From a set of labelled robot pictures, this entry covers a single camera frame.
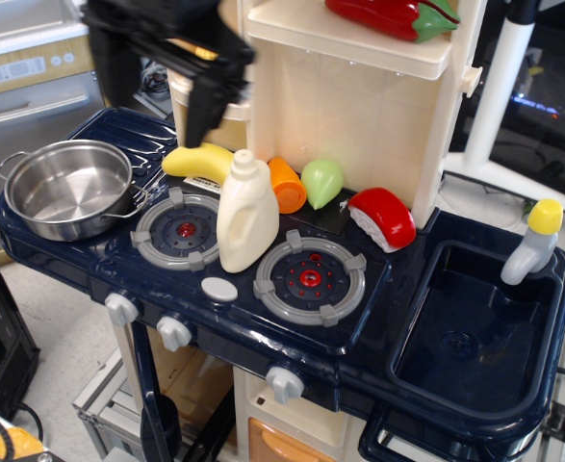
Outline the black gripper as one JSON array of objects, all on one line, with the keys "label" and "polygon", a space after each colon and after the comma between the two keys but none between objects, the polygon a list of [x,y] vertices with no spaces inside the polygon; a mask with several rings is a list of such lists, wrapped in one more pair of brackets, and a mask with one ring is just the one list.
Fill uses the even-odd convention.
[{"label": "black gripper", "polygon": [[81,8],[102,90],[128,106],[148,58],[192,79],[185,146],[199,147],[229,104],[243,101],[255,52],[219,13],[219,1],[88,1]]}]

